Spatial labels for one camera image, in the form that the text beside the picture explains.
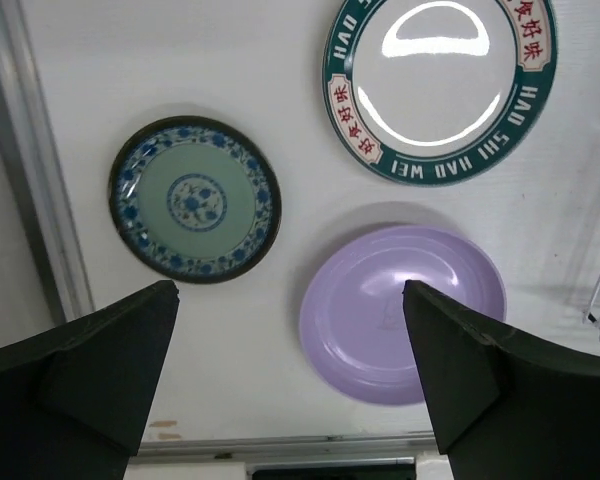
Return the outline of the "green rim white plate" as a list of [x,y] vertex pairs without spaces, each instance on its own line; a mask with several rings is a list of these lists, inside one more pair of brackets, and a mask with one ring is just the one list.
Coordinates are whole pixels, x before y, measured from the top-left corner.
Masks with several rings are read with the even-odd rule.
[[326,112],[353,158],[388,180],[469,180],[526,137],[557,64],[548,1],[346,1],[322,62]]

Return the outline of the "lavender purple plate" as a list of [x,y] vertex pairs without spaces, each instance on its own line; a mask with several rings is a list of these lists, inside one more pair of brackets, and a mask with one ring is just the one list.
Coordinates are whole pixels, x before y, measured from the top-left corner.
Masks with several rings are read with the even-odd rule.
[[422,225],[365,234],[319,268],[299,313],[305,357],[338,392],[381,406],[423,402],[402,307],[408,280],[496,320],[506,318],[501,275],[468,239]]

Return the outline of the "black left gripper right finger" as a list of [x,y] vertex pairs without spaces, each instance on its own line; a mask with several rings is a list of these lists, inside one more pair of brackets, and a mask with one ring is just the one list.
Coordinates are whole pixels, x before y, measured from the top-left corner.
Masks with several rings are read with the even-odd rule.
[[600,479],[600,357],[409,280],[403,310],[437,448],[457,479]]

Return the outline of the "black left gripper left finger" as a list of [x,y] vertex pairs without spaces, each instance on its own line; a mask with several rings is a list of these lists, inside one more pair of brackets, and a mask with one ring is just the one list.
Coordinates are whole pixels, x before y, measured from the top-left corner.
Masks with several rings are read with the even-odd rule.
[[121,479],[136,456],[179,307],[161,280],[0,348],[0,479]]

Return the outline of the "small dark teal plate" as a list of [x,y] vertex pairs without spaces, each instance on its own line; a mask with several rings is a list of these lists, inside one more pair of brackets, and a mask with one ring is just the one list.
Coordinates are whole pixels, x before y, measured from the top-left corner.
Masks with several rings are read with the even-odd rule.
[[157,273],[217,284],[269,253],[282,219],[277,177],[262,151],[235,128],[206,117],[171,116],[135,132],[108,180],[121,240]]

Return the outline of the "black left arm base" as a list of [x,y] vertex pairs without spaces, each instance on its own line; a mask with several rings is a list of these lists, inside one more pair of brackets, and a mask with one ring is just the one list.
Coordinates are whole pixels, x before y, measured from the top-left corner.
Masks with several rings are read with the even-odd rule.
[[415,480],[413,464],[329,466],[256,470],[253,480]]

